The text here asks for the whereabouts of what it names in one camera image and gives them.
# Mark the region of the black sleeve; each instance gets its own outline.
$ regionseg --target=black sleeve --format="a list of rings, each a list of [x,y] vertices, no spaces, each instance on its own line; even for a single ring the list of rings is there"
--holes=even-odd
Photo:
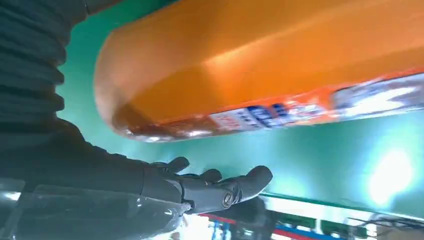
[[[92,146],[56,116],[73,26],[119,1],[0,0],[0,178],[141,191],[146,163]]]

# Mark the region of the white label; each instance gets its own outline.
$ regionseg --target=white label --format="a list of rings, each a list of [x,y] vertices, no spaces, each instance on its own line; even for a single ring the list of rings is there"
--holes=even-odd
[[[250,131],[263,126],[245,108],[211,114],[210,117],[222,128],[229,131]]]

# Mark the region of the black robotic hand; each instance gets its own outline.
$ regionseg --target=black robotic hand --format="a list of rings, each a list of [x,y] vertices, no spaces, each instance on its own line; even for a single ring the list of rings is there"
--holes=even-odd
[[[173,186],[168,188],[166,193],[172,196],[157,196],[159,199],[171,200],[173,202],[189,203],[191,209],[188,214],[200,214],[213,211],[225,210],[233,204],[241,203],[256,197],[272,180],[273,175],[266,166],[257,166],[247,175],[222,179],[221,173],[216,169],[210,169],[202,173],[177,175],[189,166],[189,161],[185,157],[177,157],[170,163],[155,162],[150,166],[154,168],[162,179]],[[142,192],[142,195],[149,196],[149,192]]]

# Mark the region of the orange bottle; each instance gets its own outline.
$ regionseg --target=orange bottle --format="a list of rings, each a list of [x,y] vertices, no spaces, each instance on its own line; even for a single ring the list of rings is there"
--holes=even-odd
[[[424,106],[422,0],[180,0],[114,31],[96,103],[166,142]]]

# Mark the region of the green table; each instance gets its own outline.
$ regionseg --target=green table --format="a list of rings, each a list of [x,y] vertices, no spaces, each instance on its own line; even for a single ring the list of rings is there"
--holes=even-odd
[[[80,127],[88,141],[147,162],[186,156],[194,173],[217,168],[230,177],[266,165],[274,173],[266,195],[424,218],[424,112],[173,143],[114,134],[94,103],[96,56],[111,30],[166,2],[127,0],[74,30],[61,68],[66,83],[58,91],[66,110],[59,115]]]

